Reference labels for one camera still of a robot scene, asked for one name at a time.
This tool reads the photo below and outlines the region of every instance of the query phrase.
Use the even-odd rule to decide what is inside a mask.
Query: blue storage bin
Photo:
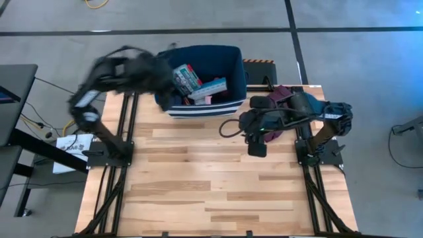
[[[229,115],[235,113],[246,99],[247,83],[243,57],[238,47],[189,46],[159,53],[159,55],[161,54],[165,54],[173,69],[183,64],[190,64],[203,83],[207,83],[215,77],[226,77],[228,91],[226,96],[212,97],[211,105],[183,105],[181,96],[175,93],[173,95],[174,104],[167,111],[172,117]]]

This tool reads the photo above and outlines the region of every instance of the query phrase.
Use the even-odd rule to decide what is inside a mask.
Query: gray floor
[[[423,25],[418,0],[291,2],[297,27]],[[288,26],[282,0],[110,0],[99,10],[79,0],[11,0],[0,18],[0,32]],[[423,188],[423,170],[396,165],[387,139],[392,125],[423,114],[423,32],[300,33],[299,40],[309,83],[322,85],[328,100],[353,106],[353,129],[339,140],[347,145],[342,155],[360,231],[421,237],[423,202],[416,191]],[[0,63],[37,63],[38,77],[74,91],[95,57],[123,44],[159,52],[172,42],[235,45],[244,58],[275,60],[279,83],[300,83],[290,33],[2,36]],[[68,96],[37,81],[28,101],[49,123],[62,127],[69,120]],[[36,119],[31,108],[24,113]],[[18,127],[29,133],[23,124]],[[392,148],[401,163],[423,166],[423,150],[413,133],[393,137]],[[29,153],[22,156],[23,163],[31,159]],[[24,180],[16,176],[12,184],[19,182]],[[13,218],[21,189],[10,188],[1,206],[0,237],[73,232],[83,185],[37,190],[28,205],[34,215]]]

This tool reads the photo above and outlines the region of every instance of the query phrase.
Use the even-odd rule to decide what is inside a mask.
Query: cloth
[[[280,85],[277,86],[274,91],[272,93],[270,93],[267,97],[270,98],[271,102],[272,102],[272,108],[276,108],[276,103],[278,103],[278,101],[291,96],[292,93],[285,88],[284,86]],[[267,143],[269,141],[272,141],[278,137],[280,137],[280,135],[282,135],[282,132],[270,132],[267,133],[266,135],[264,135],[264,141]]]

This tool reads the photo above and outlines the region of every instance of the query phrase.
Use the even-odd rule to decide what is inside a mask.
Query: wooden tabletop
[[[324,100],[320,86],[304,86],[304,91]],[[266,94],[248,93],[233,116],[196,119],[173,119],[160,111],[153,96],[141,95],[118,235],[245,235],[246,230],[255,235],[313,234],[303,171],[293,146],[295,131],[271,141],[265,158],[248,156],[244,137],[225,139],[218,134],[224,120],[249,109],[251,96]],[[122,95],[107,96],[102,121],[112,132],[117,130],[122,100]],[[237,126],[228,123],[223,133],[235,132]],[[321,126],[313,122],[313,133]],[[93,218],[102,170],[89,172],[76,232]],[[347,226],[357,229],[344,175],[331,165],[321,170],[329,204]],[[111,223],[109,216],[107,230]]]

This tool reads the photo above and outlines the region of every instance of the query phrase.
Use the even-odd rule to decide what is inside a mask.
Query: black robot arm
[[[324,122],[316,136],[307,140],[310,158],[319,158],[325,144],[334,136],[345,136],[351,129],[351,106],[346,103],[319,101],[307,93],[294,93],[271,107],[268,97],[250,99],[248,112],[239,117],[239,129],[245,133],[249,155],[265,157],[264,135],[270,132],[290,130],[314,120]]]
[[[112,57],[125,50],[136,50],[138,55],[135,58]],[[108,91],[155,93],[163,102],[169,102],[174,90],[172,76],[165,59],[139,48],[123,46],[95,61],[85,82],[70,98],[69,112],[80,130],[93,133],[105,144],[110,158],[124,157],[130,153],[128,144],[104,126],[91,103],[99,94]],[[163,110],[169,107],[168,104],[160,106]]]

